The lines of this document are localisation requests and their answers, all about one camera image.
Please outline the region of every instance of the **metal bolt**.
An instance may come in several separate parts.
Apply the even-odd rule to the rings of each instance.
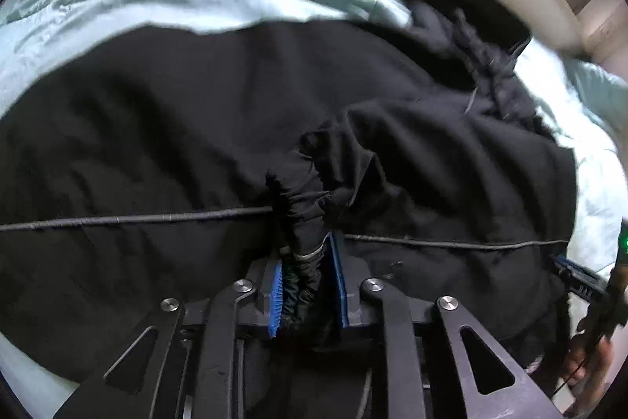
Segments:
[[[366,279],[364,287],[369,291],[382,291],[384,289],[384,281],[375,278]]]
[[[238,279],[234,283],[234,290],[236,290],[238,293],[247,293],[252,289],[253,283],[251,283],[248,279]]]
[[[453,311],[458,308],[458,301],[452,296],[442,296],[438,299],[438,305],[445,311]]]
[[[160,305],[163,311],[171,313],[179,308],[179,301],[175,298],[165,298]]]

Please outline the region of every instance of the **black jacket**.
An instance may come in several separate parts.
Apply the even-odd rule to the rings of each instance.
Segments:
[[[345,22],[145,28],[43,78],[0,122],[1,224],[271,201],[276,215],[2,231],[2,333],[80,381],[164,297],[212,296],[286,236],[307,252],[340,227],[375,276],[455,295],[520,347],[563,293],[546,257],[571,236],[573,157],[508,57],[483,63],[488,47],[460,44],[472,29],[450,29],[453,53]],[[285,328],[306,324],[307,304],[286,308]],[[556,335],[542,329],[513,348],[523,365]]]

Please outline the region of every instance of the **human hand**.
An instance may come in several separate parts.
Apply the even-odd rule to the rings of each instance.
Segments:
[[[561,377],[570,387],[584,382],[584,387],[575,396],[576,401],[568,410],[567,417],[592,409],[602,399],[606,391],[604,379],[613,362],[613,345],[606,337],[602,337],[588,364],[583,364],[586,358],[585,340],[584,334],[572,338],[570,350],[563,365]]]

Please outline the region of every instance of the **black cable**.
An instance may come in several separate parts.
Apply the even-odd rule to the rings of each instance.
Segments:
[[[597,341],[595,342],[595,344],[594,344],[593,346],[595,346],[595,347],[596,347],[596,346],[598,346],[598,344],[599,344],[599,343],[600,343],[600,341],[602,340],[602,337],[604,337],[604,334],[600,334],[600,335],[598,336],[598,339],[597,339]],[[569,376],[568,376],[568,377],[564,380],[564,382],[562,383],[562,385],[561,385],[558,389],[556,389],[556,390],[554,391],[554,393],[551,395],[551,397],[553,398],[554,396],[556,396],[556,395],[558,394],[558,392],[559,392],[559,391],[560,391],[563,387],[565,387],[565,386],[567,385],[567,382],[569,382],[569,380],[571,380],[571,379],[573,378],[573,376],[574,376],[576,373],[578,373],[578,370],[579,370],[580,368],[582,368],[582,366],[586,366],[586,365],[589,363],[589,361],[590,361],[590,360],[591,360],[591,355],[590,355],[590,354],[587,354],[587,355],[585,356],[585,358],[582,360],[582,362],[578,365],[578,367],[577,367],[575,370],[573,370],[573,371],[571,372],[571,374],[570,374],[570,375],[569,375]]]

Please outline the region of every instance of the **blue gripper pad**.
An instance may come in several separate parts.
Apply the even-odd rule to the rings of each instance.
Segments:
[[[342,328],[349,326],[349,316],[347,314],[347,289],[345,287],[345,279],[342,275],[342,265],[340,264],[340,255],[338,254],[338,247],[334,238],[334,233],[327,235],[326,242],[329,242],[332,259],[334,261],[334,275],[336,278],[338,303],[340,305],[340,325]]]
[[[281,309],[283,308],[283,274],[281,271],[281,261],[277,262],[275,274],[272,278],[272,288],[270,294],[270,318],[268,320],[268,333],[271,338],[277,336],[279,324],[281,323]]]

